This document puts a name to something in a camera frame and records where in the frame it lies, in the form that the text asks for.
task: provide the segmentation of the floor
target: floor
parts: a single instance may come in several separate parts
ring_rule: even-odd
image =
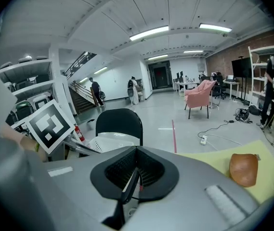
[[[188,110],[184,110],[185,102],[183,97],[173,91],[160,91],[153,93],[146,101],[131,106],[129,99],[121,99],[105,102],[104,107],[96,107],[86,111],[76,118],[79,128],[86,141],[95,137],[95,122],[98,115],[107,109],[129,108],[134,110],[140,117],[144,129],[144,145],[165,150],[172,153],[204,153],[215,150],[227,150],[237,146],[261,140],[274,156],[274,148],[267,141],[263,131],[256,125],[260,122],[259,116],[250,115],[252,124],[242,122],[229,123],[217,130],[211,130],[208,134],[206,145],[200,144],[198,133],[210,128],[217,128],[225,124],[224,120],[235,120],[234,113],[237,108],[248,108],[239,101],[221,100],[219,106],[213,105],[209,109],[207,119],[206,107],[194,108],[191,110],[188,119]],[[274,141],[274,132],[267,134],[270,141]]]

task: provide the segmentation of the stair railing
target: stair railing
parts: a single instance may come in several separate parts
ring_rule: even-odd
[[[70,84],[70,88],[72,88],[77,94],[79,94],[81,97],[85,98],[95,106],[98,106],[97,99],[94,95],[94,92],[91,87],[91,91],[85,89],[82,85],[78,84],[77,82],[72,82]]]
[[[85,63],[87,63],[90,59],[96,56],[95,53],[83,52],[74,63],[65,71],[66,79],[69,79],[73,76],[75,72],[77,72]]]

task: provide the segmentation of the ceiling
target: ceiling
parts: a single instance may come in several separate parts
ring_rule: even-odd
[[[200,23],[232,31],[199,29]],[[166,25],[169,31],[146,40],[129,39]],[[204,50],[193,55],[204,57],[272,28],[260,0],[14,0],[5,10],[0,48],[56,42],[109,60],[131,54],[185,57],[184,50]]]

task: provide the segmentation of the backpack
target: backpack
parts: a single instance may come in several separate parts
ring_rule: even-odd
[[[131,79],[128,81],[127,88],[133,88],[133,82]]]
[[[249,113],[251,113],[251,114],[253,114],[255,116],[258,116],[260,114],[260,111],[254,105],[249,106],[248,110],[249,110]]]
[[[104,94],[103,91],[100,91],[100,92],[99,92],[99,98],[100,98],[100,99],[105,99],[105,98],[106,98],[106,95]]]

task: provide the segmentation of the computer monitor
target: computer monitor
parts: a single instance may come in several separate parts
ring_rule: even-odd
[[[232,61],[234,77],[251,77],[251,62],[250,58],[243,58]]]
[[[230,82],[234,81],[234,76],[233,75],[228,75],[227,81],[230,81]]]

